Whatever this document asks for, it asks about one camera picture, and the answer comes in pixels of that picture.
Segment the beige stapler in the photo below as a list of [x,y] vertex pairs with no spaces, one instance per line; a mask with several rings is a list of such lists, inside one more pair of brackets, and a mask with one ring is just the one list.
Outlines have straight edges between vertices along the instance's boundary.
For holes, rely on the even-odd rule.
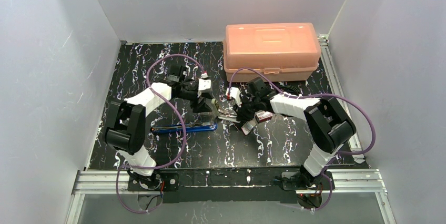
[[212,113],[220,120],[226,120],[233,123],[239,123],[237,119],[237,114],[233,110],[224,110],[220,108],[218,101],[213,98],[210,101],[210,107],[212,109]]

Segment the red staples box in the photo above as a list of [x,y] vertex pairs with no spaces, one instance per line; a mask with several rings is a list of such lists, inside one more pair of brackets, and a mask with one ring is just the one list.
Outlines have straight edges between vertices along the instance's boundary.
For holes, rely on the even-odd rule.
[[262,123],[264,121],[268,121],[273,117],[273,113],[269,111],[258,111],[255,113],[255,119],[258,123]]

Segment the cardboard staples tray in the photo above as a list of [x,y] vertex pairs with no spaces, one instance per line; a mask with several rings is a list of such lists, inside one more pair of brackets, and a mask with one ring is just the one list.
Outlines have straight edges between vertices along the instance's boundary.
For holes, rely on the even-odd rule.
[[242,127],[241,127],[241,131],[243,132],[243,134],[245,136],[249,135],[251,133],[251,131],[257,126],[257,121],[256,120],[251,120],[251,121],[247,121],[245,122]]

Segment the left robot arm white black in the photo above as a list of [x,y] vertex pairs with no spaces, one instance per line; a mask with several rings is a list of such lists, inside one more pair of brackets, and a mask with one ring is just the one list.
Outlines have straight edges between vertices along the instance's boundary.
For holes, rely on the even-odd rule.
[[173,98],[188,100],[194,113],[210,113],[211,80],[207,73],[188,78],[186,66],[173,65],[164,78],[141,93],[109,104],[103,141],[123,155],[133,171],[145,177],[154,172],[156,161],[144,147],[147,116]]

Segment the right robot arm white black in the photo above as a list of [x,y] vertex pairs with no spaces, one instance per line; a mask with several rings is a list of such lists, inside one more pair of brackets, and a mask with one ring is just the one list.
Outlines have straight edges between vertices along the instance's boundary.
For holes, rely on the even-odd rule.
[[290,177],[298,186],[311,187],[319,183],[325,167],[342,146],[357,132],[356,126],[338,100],[331,94],[304,98],[266,84],[257,77],[248,82],[247,91],[229,86],[227,99],[234,100],[237,122],[247,123],[260,111],[304,120],[313,140],[313,147],[299,171]]

